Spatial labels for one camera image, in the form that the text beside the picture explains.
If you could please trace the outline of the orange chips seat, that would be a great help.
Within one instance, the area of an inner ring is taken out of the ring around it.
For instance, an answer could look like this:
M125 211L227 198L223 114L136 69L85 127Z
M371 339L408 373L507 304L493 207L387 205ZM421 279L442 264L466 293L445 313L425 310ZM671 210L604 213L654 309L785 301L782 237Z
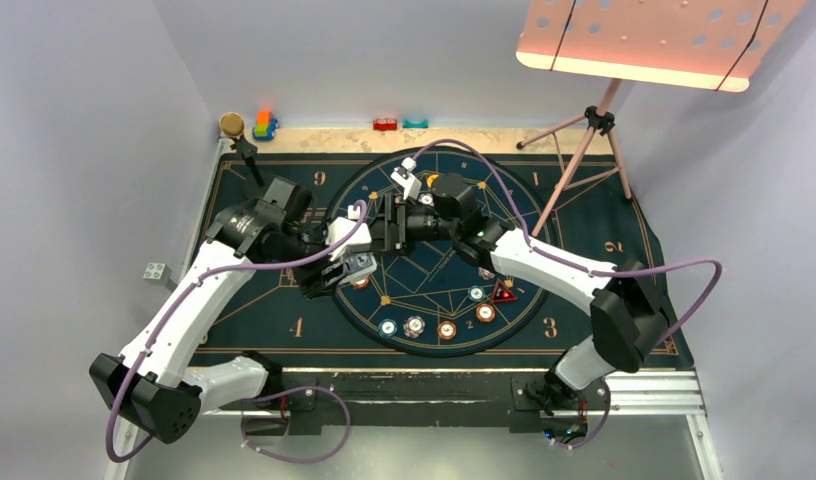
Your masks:
M480 323L487 324L496 318L496 310L492 304L481 303L475 309L475 316Z
M369 278L364 278L364 279L361 279L361 280L358 280L358 281L354 281L352 283L352 286L355 289L364 289L369 285L369 283L370 283L370 279Z

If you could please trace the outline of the teal poker chip stack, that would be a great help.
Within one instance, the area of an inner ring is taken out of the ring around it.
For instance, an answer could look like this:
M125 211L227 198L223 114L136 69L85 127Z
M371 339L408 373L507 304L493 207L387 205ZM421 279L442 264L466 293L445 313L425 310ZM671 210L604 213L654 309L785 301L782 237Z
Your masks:
M382 338L391 338L398 333L398 323L390 318L382 320L377 328L377 333Z

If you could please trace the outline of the teal chips seat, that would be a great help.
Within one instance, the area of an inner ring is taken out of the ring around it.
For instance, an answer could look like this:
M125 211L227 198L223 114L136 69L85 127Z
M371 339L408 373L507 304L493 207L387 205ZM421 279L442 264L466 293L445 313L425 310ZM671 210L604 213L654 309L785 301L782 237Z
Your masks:
M468 298L475 303L482 303L486 298L486 293L482 287L471 286L467 291Z

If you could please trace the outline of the pink blue poker chip stack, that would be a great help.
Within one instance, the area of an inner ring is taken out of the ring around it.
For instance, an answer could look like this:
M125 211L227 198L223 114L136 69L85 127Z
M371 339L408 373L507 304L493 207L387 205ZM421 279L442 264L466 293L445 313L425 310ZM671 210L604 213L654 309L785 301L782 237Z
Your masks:
M420 316L410 316L403 324L404 335L410 339L419 338L425 330L425 321Z

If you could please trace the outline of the orange poker chip stack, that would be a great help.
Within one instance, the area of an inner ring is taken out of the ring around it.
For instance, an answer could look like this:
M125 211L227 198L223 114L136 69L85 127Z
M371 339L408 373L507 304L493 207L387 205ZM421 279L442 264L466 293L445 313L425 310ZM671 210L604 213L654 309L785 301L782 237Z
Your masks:
M437 326L437 336L440 340L449 341L457 335L457 326L451 321L442 321Z

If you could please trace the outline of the red dealer button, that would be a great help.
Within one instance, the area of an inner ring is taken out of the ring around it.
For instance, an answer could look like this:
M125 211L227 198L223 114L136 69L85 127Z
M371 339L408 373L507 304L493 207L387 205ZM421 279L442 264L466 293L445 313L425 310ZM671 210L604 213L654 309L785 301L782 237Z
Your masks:
M511 287L503 280L497 280L491 294L491 302L494 304L510 303L517 301L518 297Z

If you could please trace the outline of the blue playing card deck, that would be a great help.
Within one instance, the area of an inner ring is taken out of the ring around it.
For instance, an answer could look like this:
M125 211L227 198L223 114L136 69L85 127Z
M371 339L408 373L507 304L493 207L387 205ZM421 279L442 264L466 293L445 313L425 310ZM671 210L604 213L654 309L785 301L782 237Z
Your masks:
M377 268L377 260L371 253L344 255L341 258L343 268L339 285L352 284L367 279Z

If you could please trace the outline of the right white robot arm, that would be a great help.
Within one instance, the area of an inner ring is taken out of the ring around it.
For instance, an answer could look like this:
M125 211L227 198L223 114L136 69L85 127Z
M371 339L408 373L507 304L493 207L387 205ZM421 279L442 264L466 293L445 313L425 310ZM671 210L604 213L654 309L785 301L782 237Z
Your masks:
M403 255L420 241L450 242L466 263L524 280L560 297L588 315L591 334L569 348L546 375L548 399L568 407L593 381L616 371L635 373L676 323L640 263L624 267L553 247L485 213L476 189L462 175L433 181L430 202L420 198L420 181L399 166L392 174L402 189L365 214L368 247Z

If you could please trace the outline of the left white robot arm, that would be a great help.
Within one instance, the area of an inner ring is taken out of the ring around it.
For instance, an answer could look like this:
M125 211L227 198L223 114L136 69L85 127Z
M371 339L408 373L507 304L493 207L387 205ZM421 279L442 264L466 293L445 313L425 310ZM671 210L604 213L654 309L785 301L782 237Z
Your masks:
M197 249L188 273L150 323L116 354L99 354L89 374L109 408L105 444L110 458L127 460L115 448L121 421L148 439L178 441L197 417L238 401L268 409L289 396L282 368L256 352L208 367L189 364L203 337L237 292L260 271L291 270L309 296L373 272L366 252L372 243L369 205L358 200L347 214L325 226L325 237L308 240L299 222L311 194L282 177L265 194L219 212Z

